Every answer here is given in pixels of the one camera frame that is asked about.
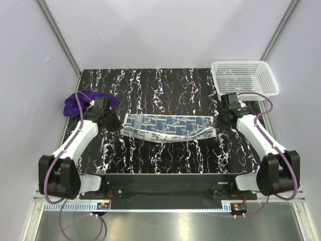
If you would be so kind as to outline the blue white patterned towel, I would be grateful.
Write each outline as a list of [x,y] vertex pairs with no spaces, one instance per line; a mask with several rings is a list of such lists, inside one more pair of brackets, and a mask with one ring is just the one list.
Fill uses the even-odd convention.
[[153,143],[178,143],[214,138],[211,116],[126,114],[120,133]]

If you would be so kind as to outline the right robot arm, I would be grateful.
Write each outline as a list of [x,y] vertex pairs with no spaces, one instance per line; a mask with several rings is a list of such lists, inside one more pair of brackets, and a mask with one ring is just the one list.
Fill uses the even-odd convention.
[[240,132],[252,145],[260,158],[256,173],[241,174],[228,186],[228,194],[239,199],[246,191],[260,192],[264,196],[274,195],[282,200],[293,200],[300,187],[300,155],[289,151],[276,141],[259,122],[261,113],[239,100],[236,93],[220,97],[223,110],[218,117],[218,127],[229,127]]

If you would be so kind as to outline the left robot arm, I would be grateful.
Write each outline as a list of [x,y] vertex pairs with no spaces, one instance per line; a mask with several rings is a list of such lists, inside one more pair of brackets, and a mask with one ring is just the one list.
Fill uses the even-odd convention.
[[80,174],[78,161],[100,131],[116,132],[122,128],[116,108],[118,99],[96,97],[90,107],[80,110],[75,130],[53,154],[43,155],[38,162],[39,192],[50,204],[75,199],[79,194],[92,193],[102,199],[108,194],[106,179],[97,174]]

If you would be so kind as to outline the purple towel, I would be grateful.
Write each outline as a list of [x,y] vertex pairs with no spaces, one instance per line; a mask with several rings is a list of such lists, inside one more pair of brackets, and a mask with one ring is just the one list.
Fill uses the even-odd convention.
[[[112,108],[116,108],[119,105],[119,99],[116,96],[103,93],[103,92],[84,89],[84,90],[78,90],[77,96],[78,96],[82,111],[84,111],[86,105],[89,105],[89,103],[92,100],[95,100],[97,97],[105,97],[110,99],[110,105]],[[65,117],[76,118],[80,116],[80,108],[78,106],[75,93],[69,96],[64,103],[65,103],[65,106],[63,109],[63,115]]]

